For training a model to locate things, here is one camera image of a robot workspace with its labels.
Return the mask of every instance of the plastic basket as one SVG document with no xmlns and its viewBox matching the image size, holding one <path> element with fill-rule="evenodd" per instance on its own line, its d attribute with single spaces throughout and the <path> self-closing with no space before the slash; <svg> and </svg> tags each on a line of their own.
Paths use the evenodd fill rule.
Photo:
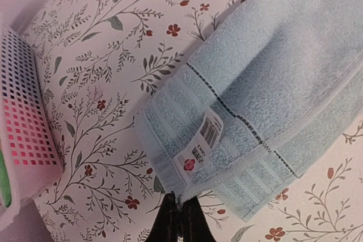
<svg viewBox="0 0 363 242">
<path fill-rule="evenodd" d="M 2 29 L 0 41 L 0 143 L 12 194 L 10 207 L 0 209 L 1 231 L 25 199 L 62 175 L 62 167 L 40 100 L 32 49 L 10 29 Z"/>
</svg>

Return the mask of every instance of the green item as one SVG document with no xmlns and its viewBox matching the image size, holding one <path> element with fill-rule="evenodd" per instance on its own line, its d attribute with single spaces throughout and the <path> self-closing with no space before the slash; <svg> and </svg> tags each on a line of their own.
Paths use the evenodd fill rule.
<svg viewBox="0 0 363 242">
<path fill-rule="evenodd" d="M 0 194 L 5 207 L 11 205 L 11 187 L 9 176 L 6 171 L 4 157 L 2 151 L 0 150 Z"/>
</svg>

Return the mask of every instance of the barcode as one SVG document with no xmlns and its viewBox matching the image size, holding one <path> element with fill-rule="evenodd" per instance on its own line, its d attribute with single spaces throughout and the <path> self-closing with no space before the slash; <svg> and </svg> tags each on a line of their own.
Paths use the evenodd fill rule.
<svg viewBox="0 0 363 242">
<path fill-rule="evenodd" d="M 204 137 L 210 148 L 213 148 L 219 132 L 220 130 L 215 126 L 215 124 L 206 117 L 203 127 L 200 130 L 200 134 Z"/>
</svg>

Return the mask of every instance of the towel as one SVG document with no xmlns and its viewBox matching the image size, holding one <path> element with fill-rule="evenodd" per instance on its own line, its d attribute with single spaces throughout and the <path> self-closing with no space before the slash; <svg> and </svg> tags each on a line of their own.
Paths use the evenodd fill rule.
<svg viewBox="0 0 363 242">
<path fill-rule="evenodd" d="M 213 189 L 247 221 L 300 178 L 362 109 L 361 3 L 239 6 L 137 117 L 140 141 L 165 189 L 181 202 Z M 175 158 L 195 155 L 190 143 L 199 143 L 210 112 L 223 131 L 191 175 L 199 157 L 184 167 Z"/>
</svg>

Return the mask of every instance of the towel fold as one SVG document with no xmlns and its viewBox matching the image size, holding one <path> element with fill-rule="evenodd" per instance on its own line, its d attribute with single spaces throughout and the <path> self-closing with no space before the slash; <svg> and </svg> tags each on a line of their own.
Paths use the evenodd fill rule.
<svg viewBox="0 0 363 242">
<path fill-rule="evenodd" d="M 138 116 L 140 140 L 166 190 L 183 202 L 213 188 L 249 220 L 301 177 L 362 108 L 362 2 L 247 0 L 238 7 Z M 189 181 L 173 158 L 209 108 L 224 130 Z"/>
</svg>

